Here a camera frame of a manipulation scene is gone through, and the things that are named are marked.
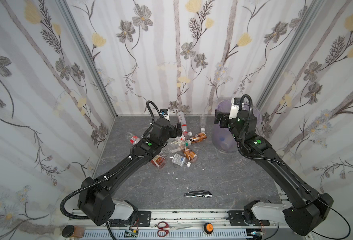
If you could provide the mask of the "red cap small bottle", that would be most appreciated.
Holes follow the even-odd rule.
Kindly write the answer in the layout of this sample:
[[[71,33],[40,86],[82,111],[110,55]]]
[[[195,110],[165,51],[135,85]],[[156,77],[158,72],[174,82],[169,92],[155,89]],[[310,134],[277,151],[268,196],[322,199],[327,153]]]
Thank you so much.
[[[137,137],[137,136],[132,136],[131,138],[130,138],[130,143],[132,144],[132,145],[136,145],[139,141],[141,140],[141,138],[139,138],[139,137]]]

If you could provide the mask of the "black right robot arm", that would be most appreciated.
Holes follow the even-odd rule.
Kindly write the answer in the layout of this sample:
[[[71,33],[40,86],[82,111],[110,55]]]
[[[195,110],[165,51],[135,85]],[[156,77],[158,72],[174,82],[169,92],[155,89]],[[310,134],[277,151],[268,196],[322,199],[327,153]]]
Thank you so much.
[[[229,112],[215,111],[216,125],[226,128],[238,152],[254,161],[280,186],[289,204],[269,204],[259,200],[244,206],[242,220],[253,226],[261,221],[287,224],[301,236],[314,231],[333,209],[333,198],[308,185],[279,157],[272,145],[256,133],[257,118],[249,95],[231,99]]]

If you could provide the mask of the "yellow label tea bottle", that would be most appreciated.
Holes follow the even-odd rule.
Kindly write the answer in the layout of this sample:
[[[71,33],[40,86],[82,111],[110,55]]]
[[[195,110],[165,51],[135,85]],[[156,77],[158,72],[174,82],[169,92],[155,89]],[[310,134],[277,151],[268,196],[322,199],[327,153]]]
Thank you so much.
[[[150,161],[156,168],[162,169],[165,164],[166,164],[166,159],[160,155],[156,155],[151,161]]]

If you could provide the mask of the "white red label bottle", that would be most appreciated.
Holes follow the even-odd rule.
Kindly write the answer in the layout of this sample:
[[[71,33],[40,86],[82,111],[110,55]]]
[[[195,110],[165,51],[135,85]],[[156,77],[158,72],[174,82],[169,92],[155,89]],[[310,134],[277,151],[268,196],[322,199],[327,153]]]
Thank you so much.
[[[182,126],[182,134],[183,134],[183,136],[185,136],[185,137],[192,136],[192,132],[188,132],[187,122],[186,122],[186,118],[185,118],[184,112],[179,111],[177,113],[177,116],[178,116],[178,120],[179,120],[179,122],[181,123],[181,126]]]

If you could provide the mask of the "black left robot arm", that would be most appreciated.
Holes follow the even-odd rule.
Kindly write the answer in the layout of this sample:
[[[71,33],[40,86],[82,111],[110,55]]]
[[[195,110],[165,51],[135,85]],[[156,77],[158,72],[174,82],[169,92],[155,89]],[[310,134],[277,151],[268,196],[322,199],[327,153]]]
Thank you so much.
[[[147,101],[146,108],[150,113],[151,123],[141,140],[112,169],[96,179],[86,178],[80,189],[67,195],[59,206],[64,216],[75,220],[91,220],[96,226],[101,226],[110,219],[127,221],[134,217],[134,207],[127,201],[114,201],[113,195],[135,171],[158,155],[170,138],[182,136],[182,125],[177,123],[173,126],[154,102]],[[83,212],[82,216],[65,209],[66,202],[75,196],[79,196],[77,206]]]

